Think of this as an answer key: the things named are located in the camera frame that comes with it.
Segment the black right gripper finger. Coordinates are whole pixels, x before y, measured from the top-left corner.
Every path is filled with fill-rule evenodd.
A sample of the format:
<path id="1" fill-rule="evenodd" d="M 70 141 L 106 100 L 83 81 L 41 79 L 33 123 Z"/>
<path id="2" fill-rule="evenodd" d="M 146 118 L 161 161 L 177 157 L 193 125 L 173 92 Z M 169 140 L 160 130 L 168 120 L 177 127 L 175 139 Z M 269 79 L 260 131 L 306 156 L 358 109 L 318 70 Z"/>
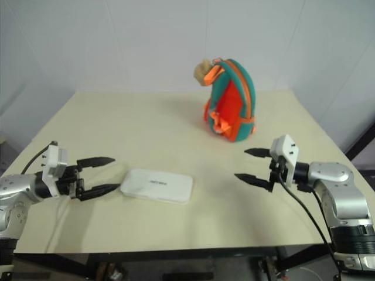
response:
<path id="1" fill-rule="evenodd" d="M 251 148 L 251 149 L 245 150 L 244 152 L 255 157 L 261 157 L 261 158 L 271 157 L 270 150 L 264 149 L 264 148 Z"/>
<path id="2" fill-rule="evenodd" d="M 270 181 L 259 179 L 259 178 L 255 177 L 254 175 L 251 175 L 251 174 L 235 173 L 234 175 L 238 179 L 240 179 L 241 181 L 243 181 L 243 182 L 245 182 L 249 185 L 264 188 L 268 192 L 273 191 L 274 184 Z"/>

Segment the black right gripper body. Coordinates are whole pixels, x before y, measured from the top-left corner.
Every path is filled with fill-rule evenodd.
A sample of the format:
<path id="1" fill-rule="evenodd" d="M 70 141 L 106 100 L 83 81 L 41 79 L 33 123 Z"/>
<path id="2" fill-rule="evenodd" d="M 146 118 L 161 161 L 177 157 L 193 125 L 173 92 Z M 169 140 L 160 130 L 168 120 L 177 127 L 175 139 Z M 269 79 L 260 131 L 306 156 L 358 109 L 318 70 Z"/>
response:
<path id="1" fill-rule="evenodd" d="M 270 163 L 270 178 L 271 183 L 287 183 L 288 168 L 286 167 L 286 159 L 279 156 L 277 160 L 272 160 Z"/>

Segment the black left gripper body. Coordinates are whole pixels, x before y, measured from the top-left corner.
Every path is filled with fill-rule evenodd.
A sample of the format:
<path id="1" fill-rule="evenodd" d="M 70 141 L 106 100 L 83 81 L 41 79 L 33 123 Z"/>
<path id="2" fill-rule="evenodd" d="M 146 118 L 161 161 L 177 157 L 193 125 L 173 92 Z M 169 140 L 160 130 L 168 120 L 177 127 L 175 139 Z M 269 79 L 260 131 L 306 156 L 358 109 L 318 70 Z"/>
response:
<path id="1" fill-rule="evenodd" d="M 80 177 L 82 167 L 78 164 L 67 166 L 64 173 L 56 181 L 60 195 L 69 196 L 71 199 L 84 201 L 84 179 Z"/>

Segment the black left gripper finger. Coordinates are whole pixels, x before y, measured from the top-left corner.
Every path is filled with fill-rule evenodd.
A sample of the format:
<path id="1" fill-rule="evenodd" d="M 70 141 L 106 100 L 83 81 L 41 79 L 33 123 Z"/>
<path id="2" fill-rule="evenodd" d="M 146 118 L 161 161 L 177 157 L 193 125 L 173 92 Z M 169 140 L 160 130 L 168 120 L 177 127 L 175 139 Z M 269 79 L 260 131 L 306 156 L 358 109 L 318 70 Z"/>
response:
<path id="1" fill-rule="evenodd" d="M 83 170 L 88 167 L 101 167 L 114 162 L 115 159 L 110 157 L 91 157 L 77 160 L 77 169 Z"/>
<path id="2" fill-rule="evenodd" d="M 90 190 L 81 189 L 79 191 L 79 200 L 86 201 L 97 197 L 101 197 L 116 190 L 117 188 L 119 188 L 119 186 L 120 184 L 103 184 L 100 186 L 95 186 Z"/>

